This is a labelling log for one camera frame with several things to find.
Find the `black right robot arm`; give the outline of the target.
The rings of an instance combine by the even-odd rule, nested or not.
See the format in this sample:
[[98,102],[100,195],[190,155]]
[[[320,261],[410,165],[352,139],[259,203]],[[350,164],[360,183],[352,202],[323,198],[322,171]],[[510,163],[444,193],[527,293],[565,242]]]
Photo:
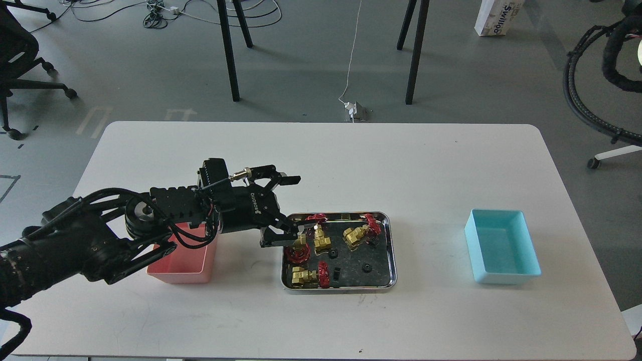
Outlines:
[[575,71],[580,58],[594,41],[605,35],[607,43],[601,55],[603,77],[622,91],[641,92],[640,80],[631,80],[622,75],[616,68],[617,59],[624,43],[635,37],[640,38],[640,1],[625,1],[621,12],[624,14],[623,19],[609,26],[594,25],[582,35],[573,50],[568,52],[563,72],[563,91],[569,108],[585,125],[608,135],[612,144],[621,141],[633,146],[640,146],[641,135],[639,133],[630,132],[619,126],[612,125],[589,110],[576,91],[575,84]]

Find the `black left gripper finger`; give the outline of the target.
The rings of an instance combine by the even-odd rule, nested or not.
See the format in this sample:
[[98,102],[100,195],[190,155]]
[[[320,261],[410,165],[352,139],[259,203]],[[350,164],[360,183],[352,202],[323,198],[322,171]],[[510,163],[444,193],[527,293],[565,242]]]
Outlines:
[[[268,194],[273,192],[277,186],[297,185],[301,181],[301,176],[287,176],[279,172],[273,164],[250,168],[251,175],[248,177],[248,192],[251,194]],[[269,179],[270,181],[262,187],[255,183],[257,179]]]
[[298,239],[303,221],[288,219],[277,219],[275,224],[261,228],[261,248],[286,247],[294,244]]

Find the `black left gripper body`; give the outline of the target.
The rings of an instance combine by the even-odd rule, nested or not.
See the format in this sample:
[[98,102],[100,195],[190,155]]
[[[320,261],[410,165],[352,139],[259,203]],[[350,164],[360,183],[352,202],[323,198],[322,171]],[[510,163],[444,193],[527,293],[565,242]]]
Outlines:
[[289,221],[280,212],[276,195],[262,188],[233,188],[234,208],[222,213],[222,233],[272,226],[289,231]]

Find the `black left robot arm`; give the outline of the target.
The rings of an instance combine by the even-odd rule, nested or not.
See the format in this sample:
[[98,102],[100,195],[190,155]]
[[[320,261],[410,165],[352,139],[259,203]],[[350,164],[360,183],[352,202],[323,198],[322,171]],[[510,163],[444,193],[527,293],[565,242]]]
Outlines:
[[301,223],[282,214],[273,190],[296,185],[272,164],[229,174],[222,158],[209,158],[196,185],[135,192],[103,188],[70,197],[2,246],[2,320],[19,331],[2,345],[7,358],[32,329],[12,307],[76,274],[112,285],[170,255],[179,245],[202,249],[219,234],[259,229],[261,247],[285,246]]

